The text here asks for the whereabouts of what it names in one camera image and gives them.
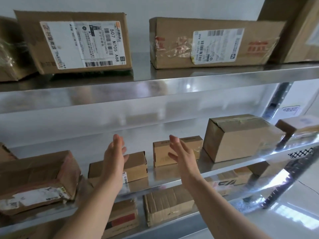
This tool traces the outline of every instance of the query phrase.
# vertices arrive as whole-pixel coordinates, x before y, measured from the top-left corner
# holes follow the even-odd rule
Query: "forearm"
[[[192,180],[189,192],[215,239],[269,239],[263,231],[230,205],[203,178]]]
[[[99,183],[54,239],[101,239],[117,194],[112,179]]]

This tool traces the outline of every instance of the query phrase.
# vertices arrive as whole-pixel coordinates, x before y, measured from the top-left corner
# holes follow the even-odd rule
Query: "person's left arm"
[[[122,173],[128,155],[123,156],[123,138],[115,134],[103,161],[99,183],[54,239],[101,239],[115,198],[122,188]]]

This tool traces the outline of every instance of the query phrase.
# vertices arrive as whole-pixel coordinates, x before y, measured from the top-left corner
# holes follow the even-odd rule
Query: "human arm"
[[[194,152],[179,138],[170,135],[170,147],[176,160],[184,187],[192,195],[197,208],[215,239],[270,239],[256,225],[231,206],[201,176]]]
[[[54,239],[101,239],[115,198],[122,188],[123,138],[115,134],[104,154],[102,175],[92,194],[55,235]]]

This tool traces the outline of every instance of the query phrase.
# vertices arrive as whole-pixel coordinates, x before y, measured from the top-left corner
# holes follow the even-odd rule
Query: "white floor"
[[[319,238],[319,161],[313,164],[268,210],[246,216],[273,239]],[[183,239],[213,238],[208,229]]]

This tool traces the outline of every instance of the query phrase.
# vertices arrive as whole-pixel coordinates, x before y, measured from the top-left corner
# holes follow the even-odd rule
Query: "human hand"
[[[123,154],[126,152],[123,137],[114,134],[113,142],[110,143],[104,153],[103,169],[100,177],[100,182],[103,183],[112,180],[112,183],[120,190],[122,188],[122,174],[124,164],[128,160],[129,155]]]
[[[203,179],[196,163],[194,151],[188,148],[178,137],[170,135],[169,140],[171,142],[169,146],[177,155],[171,152],[169,152],[168,155],[177,162],[182,184],[186,189],[189,189],[194,180]]]

